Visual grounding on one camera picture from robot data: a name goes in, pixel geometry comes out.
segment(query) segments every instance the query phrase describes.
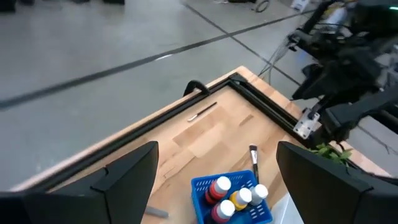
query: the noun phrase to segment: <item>metal tool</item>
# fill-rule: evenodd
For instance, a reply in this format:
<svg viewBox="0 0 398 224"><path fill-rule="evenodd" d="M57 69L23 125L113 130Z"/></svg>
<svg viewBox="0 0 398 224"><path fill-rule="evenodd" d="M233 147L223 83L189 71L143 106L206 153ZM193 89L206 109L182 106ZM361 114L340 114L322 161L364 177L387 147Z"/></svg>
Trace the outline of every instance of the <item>metal tool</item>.
<svg viewBox="0 0 398 224"><path fill-rule="evenodd" d="M210 106L206 107L205 109L201 110L199 113L193 115L190 119L188 119L188 122L193 121L195 118L197 118L198 116L200 116L201 114L203 114L204 112L206 112L207 110L209 110L210 108L212 108L214 105L216 105L217 102L214 102L213 104L211 104Z"/></svg>

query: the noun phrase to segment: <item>concrete floor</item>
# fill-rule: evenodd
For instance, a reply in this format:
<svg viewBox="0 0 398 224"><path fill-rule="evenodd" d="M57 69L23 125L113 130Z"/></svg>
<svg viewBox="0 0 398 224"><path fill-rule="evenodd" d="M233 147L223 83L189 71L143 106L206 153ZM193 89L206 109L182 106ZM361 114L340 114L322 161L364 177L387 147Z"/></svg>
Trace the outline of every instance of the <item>concrete floor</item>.
<svg viewBox="0 0 398 224"><path fill-rule="evenodd" d="M192 79L208 83L240 65L259 72L306 20L285 4L256 14L212 0L49 0L1 15L0 190L179 99ZM289 52L271 85L290 98L311 62ZM398 175L396 135L371 118L360 126L349 143Z"/></svg>

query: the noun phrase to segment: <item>white bottle cap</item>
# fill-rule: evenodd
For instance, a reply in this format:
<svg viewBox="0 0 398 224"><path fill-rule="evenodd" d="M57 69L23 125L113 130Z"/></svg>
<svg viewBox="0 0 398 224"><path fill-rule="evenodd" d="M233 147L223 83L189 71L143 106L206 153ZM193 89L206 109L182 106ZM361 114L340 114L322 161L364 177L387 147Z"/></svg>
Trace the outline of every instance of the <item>white bottle cap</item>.
<svg viewBox="0 0 398 224"><path fill-rule="evenodd" d="M252 202L253 205L258 205L268 196L268 189L262 184L257 184L257 186L251 188Z"/></svg>
<svg viewBox="0 0 398 224"><path fill-rule="evenodd" d="M239 190L239 192L236 194L236 202L238 202L240 205L245 205L251 202L251 191L245 187Z"/></svg>
<svg viewBox="0 0 398 224"><path fill-rule="evenodd" d="M230 200L222 201L217 207L217 214L222 219L229 219L235 212L235 205Z"/></svg>
<svg viewBox="0 0 398 224"><path fill-rule="evenodd" d="M215 190L219 194L225 194L231 188L231 181L228 177L219 177L214 185Z"/></svg>

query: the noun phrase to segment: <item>metal clamp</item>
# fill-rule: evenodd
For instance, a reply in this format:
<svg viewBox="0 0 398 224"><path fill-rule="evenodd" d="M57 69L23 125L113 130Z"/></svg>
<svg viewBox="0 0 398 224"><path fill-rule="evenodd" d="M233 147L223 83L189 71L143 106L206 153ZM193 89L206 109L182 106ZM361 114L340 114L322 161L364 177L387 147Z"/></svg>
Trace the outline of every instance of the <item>metal clamp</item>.
<svg viewBox="0 0 398 224"><path fill-rule="evenodd" d="M312 119L308 117L308 114L311 113L310 108L306 108L303 112L303 116L299 119L297 124L294 126L293 131L297 133L301 138L307 139L309 135L315 130L315 125L319 120L319 114L314 113Z"/></svg>

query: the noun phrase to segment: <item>wooden table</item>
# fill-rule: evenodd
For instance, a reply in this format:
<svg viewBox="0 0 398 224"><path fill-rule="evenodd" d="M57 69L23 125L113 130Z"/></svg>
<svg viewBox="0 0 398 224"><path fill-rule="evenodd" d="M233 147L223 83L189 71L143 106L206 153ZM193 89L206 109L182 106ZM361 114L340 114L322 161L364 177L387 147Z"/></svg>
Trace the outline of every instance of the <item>wooden table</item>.
<svg viewBox="0 0 398 224"><path fill-rule="evenodd" d="M301 109L297 105L289 101L245 67L233 70L212 81L208 86L224 80L234 72L240 73L253 86L275 101L279 106L285 108L294 117L299 118L301 116ZM58 170L72 164L79 158L95 152L106 143L113 141L164 111L173 108L195 94L195 92L191 93L158 110L79 154L57 164L51 169L16 186L14 190L26 189L40 180L50 177ZM196 114L215 101L218 102L216 106L212 107L212 109L193 122L187 122L187 119L193 114ZM108 157L81 171L53 190L92 173L151 140L159 142L159 165L148 205L168 211L170 218L161 219L144 215L142 223L145 224L195 223L195 212L190 197L191 179L203 175L251 169L252 163L248 150L248 146L251 143L257 144L259 147L260 183L266 185L269 189L267 202L270 207L273 206L287 193L275 159L277 143L283 140L300 144L241 95L237 94L230 87L224 87L164 124L110 154ZM343 142L343 145L346 149L351 148L346 142ZM351 160L368 172L389 175L358 151L353 151Z"/></svg>

